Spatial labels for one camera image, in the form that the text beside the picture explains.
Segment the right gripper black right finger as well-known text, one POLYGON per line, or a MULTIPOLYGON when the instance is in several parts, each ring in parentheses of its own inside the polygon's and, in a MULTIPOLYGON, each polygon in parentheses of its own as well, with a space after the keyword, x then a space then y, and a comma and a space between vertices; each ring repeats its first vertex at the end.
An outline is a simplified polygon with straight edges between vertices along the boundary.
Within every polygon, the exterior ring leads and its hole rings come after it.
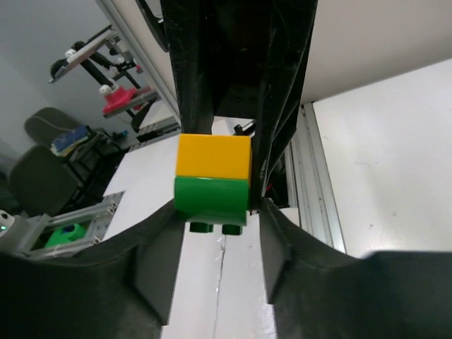
POLYGON ((354 258, 259 213, 263 274, 279 338, 450 338, 451 254, 377 251, 354 258))

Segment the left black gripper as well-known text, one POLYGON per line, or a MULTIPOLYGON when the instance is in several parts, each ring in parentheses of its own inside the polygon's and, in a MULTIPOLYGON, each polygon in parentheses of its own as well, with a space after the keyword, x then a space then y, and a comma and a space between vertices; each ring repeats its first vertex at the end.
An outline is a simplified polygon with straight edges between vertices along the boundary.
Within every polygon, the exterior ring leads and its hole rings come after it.
POLYGON ((318 2, 161 5, 182 132, 211 134, 214 114, 257 115, 252 196, 262 197, 295 133, 318 2))

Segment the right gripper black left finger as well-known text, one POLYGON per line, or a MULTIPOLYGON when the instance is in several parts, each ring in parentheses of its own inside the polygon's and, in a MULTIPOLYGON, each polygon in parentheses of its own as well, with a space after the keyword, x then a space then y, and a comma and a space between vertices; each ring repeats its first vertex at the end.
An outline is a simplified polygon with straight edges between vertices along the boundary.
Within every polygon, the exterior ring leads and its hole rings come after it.
POLYGON ((1 255, 2 338, 159 338, 169 322, 185 219, 170 201, 72 256, 1 255))

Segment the green curved lego brick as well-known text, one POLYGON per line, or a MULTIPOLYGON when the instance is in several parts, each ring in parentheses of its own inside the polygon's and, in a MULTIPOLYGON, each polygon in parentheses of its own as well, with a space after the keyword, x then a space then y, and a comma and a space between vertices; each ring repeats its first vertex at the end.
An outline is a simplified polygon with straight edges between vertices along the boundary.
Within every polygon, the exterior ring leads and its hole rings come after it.
POLYGON ((177 176, 174 204, 191 232, 211 233, 220 225, 224 235, 239 236, 246 226, 249 183, 244 179, 177 176))

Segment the yellow green lego stack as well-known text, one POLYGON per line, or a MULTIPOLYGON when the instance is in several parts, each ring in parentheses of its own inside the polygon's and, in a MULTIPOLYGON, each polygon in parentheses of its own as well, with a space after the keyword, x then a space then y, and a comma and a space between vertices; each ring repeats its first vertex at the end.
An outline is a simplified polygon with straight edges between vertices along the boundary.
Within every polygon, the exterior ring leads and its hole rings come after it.
POLYGON ((176 175, 250 180, 251 138, 183 133, 179 137, 176 175))

